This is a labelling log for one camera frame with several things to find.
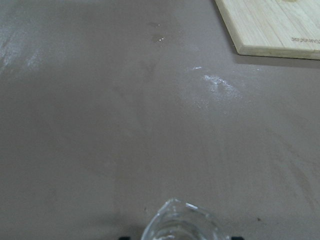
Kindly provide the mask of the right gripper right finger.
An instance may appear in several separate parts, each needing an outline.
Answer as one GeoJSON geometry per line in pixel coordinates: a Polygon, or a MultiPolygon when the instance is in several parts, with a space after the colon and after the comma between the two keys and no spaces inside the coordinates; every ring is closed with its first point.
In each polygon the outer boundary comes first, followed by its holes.
{"type": "Polygon", "coordinates": [[[231,240],[243,240],[242,236],[232,236],[231,240]]]}

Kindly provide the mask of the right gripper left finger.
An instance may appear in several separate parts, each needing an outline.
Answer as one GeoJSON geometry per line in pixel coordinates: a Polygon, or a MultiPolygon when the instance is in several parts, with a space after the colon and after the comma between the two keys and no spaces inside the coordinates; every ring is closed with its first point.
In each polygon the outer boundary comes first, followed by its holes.
{"type": "Polygon", "coordinates": [[[118,240],[131,240],[130,236],[121,236],[118,238],[118,240]]]}

